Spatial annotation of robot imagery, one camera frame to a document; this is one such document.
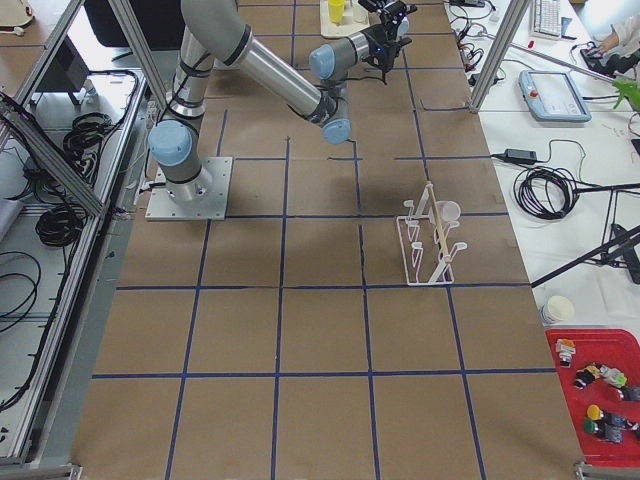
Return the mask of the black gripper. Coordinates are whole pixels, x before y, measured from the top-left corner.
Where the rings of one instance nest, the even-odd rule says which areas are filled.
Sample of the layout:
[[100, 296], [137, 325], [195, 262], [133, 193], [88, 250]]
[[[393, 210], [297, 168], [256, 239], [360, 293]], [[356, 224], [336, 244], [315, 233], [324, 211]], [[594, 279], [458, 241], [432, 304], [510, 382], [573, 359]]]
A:
[[376, 13], [382, 23], [400, 23], [417, 11], [415, 4], [401, 0], [359, 0], [358, 4], [370, 13]]
[[407, 19], [400, 23], [376, 24], [364, 30], [368, 43], [368, 53], [364, 56], [364, 61], [369, 65], [378, 65], [383, 84], [387, 83], [387, 74], [393, 68], [401, 50], [412, 42], [406, 36], [407, 32]]

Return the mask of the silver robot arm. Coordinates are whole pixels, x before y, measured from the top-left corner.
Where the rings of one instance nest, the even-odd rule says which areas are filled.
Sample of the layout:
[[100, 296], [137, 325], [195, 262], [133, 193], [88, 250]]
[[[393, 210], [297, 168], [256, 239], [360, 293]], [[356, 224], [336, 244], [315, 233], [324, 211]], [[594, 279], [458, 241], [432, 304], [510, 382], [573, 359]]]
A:
[[234, 1], [184, 1], [185, 30], [167, 107], [149, 134], [149, 147], [164, 176], [166, 195], [175, 205], [195, 205], [215, 197], [218, 175], [198, 153], [204, 97], [215, 65], [248, 78], [284, 101], [303, 120], [321, 128], [330, 144], [351, 135], [346, 83], [348, 72], [367, 63], [389, 72], [404, 46], [414, 5], [405, 1], [363, 1], [377, 23], [312, 51], [311, 83], [272, 52], [242, 19]]

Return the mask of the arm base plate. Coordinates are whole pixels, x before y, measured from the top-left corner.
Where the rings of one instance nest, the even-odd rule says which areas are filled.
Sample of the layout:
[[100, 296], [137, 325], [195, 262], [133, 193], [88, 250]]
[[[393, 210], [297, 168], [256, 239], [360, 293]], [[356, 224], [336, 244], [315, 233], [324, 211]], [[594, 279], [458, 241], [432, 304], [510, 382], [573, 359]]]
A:
[[167, 180], [161, 167], [147, 204], [149, 221], [195, 221], [225, 219], [233, 158], [203, 157], [197, 178], [176, 184]]

